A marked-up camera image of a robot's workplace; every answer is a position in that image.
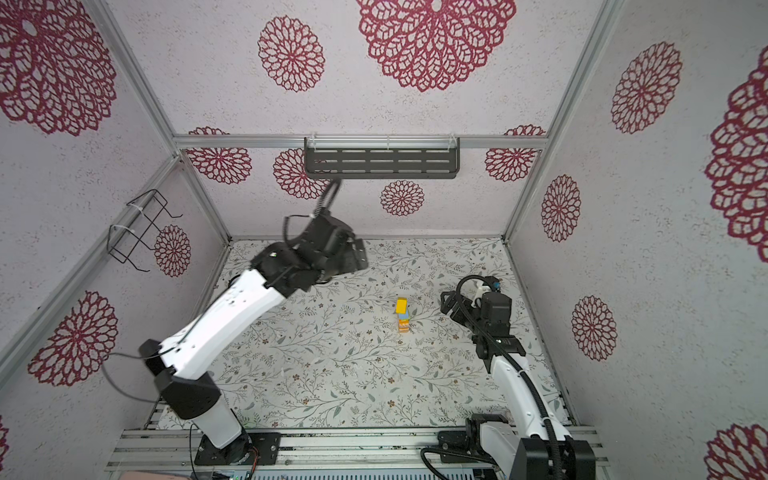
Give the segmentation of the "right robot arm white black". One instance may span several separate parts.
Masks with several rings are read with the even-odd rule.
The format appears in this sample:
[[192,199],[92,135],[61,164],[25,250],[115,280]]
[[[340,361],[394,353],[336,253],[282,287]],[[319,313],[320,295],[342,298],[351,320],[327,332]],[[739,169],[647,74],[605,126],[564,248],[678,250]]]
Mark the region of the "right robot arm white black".
[[440,295],[440,311],[471,332],[476,355],[512,416],[473,415],[467,454],[493,461],[505,479],[595,479],[592,447],[562,425],[530,375],[526,350],[510,333],[511,310],[511,299],[494,290],[474,300],[456,291]]

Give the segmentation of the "yellow house-shaped block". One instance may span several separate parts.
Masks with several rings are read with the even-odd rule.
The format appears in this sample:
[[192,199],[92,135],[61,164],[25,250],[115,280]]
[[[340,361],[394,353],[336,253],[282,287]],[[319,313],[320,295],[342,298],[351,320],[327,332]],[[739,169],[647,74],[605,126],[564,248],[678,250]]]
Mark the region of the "yellow house-shaped block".
[[406,298],[400,297],[396,301],[395,313],[397,315],[405,315],[408,312],[408,301]]

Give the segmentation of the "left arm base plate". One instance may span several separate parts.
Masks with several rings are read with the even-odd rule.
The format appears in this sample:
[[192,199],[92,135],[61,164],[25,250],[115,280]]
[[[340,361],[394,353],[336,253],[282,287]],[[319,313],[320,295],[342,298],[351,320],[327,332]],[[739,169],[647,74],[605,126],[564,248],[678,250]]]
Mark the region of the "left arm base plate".
[[275,465],[280,448],[280,433],[243,431],[231,444],[217,448],[203,436],[193,459],[195,466]]

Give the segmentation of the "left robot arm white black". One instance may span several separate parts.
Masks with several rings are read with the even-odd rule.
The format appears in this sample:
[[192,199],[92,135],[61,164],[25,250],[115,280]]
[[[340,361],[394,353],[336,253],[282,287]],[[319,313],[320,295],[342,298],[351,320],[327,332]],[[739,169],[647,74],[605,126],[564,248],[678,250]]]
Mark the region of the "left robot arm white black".
[[320,251],[316,258],[313,253],[284,242],[269,245],[190,324],[163,341],[149,339],[139,347],[161,398],[220,453],[246,451],[250,441],[209,375],[209,366],[256,320],[296,291],[307,292],[337,275],[368,268],[361,239],[347,240],[333,253]]

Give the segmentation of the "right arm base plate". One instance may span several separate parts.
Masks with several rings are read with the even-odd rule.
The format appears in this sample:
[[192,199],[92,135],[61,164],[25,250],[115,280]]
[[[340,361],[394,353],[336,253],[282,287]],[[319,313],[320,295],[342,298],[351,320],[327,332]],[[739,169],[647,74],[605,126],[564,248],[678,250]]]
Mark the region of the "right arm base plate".
[[465,430],[441,430],[437,434],[439,457],[442,463],[476,462],[495,465],[491,456],[473,450]]

